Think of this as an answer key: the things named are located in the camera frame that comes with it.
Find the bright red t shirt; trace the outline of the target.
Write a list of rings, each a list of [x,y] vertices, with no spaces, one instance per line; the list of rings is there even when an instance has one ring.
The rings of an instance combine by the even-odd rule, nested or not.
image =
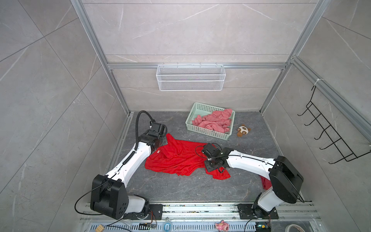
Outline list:
[[[146,159],[146,169],[179,176],[190,176],[197,169],[204,169],[213,179],[226,180],[231,177],[225,168],[211,172],[206,170],[206,156],[202,154],[205,143],[176,140],[171,134],[167,134],[166,138],[167,144]]]

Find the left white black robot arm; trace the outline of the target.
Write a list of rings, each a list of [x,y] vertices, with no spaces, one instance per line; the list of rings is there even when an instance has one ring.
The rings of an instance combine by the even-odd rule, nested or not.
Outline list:
[[[129,214],[135,215],[138,219],[148,217],[149,200],[138,195],[129,195],[126,187],[142,162],[160,147],[167,134],[167,127],[152,121],[150,128],[142,135],[138,133],[138,125],[135,132],[136,142],[124,159],[107,174],[97,175],[93,179],[92,190],[89,193],[90,208],[95,214],[80,212],[75,203],[76,213],[87,216],[105,215],[117,220]]]

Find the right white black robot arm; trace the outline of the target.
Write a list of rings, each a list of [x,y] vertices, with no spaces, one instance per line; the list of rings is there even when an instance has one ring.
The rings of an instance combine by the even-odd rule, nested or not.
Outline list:
[[[208,143],[202,146],[201,157],[205,158],[204,164],[208,172],[220,168],[242,169],[271,182],[271,187],[259,194],[251,206],[256,218],[267,217],[281,203],[304,202],[300,194],[304,178],[284,156],[275,159],[261,158],[240,153],[232,148],[219,149]]]

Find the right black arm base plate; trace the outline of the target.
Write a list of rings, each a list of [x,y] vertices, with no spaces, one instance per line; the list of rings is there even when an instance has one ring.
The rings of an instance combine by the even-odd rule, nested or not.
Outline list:
[[[240,219],[279,219],[275,208],[272,211],[266,212],[259,206],[254,207],[253,204],[237,204]]]

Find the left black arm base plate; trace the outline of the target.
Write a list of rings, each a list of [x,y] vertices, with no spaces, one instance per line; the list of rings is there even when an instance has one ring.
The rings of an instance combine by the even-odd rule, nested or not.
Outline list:
[[[163,207],[162,204],[150,204],[146,206],[143,212],[141,213],[129,213],[124,215],[123,219],[131,219],[131,220],[160,220],[163,214]]]

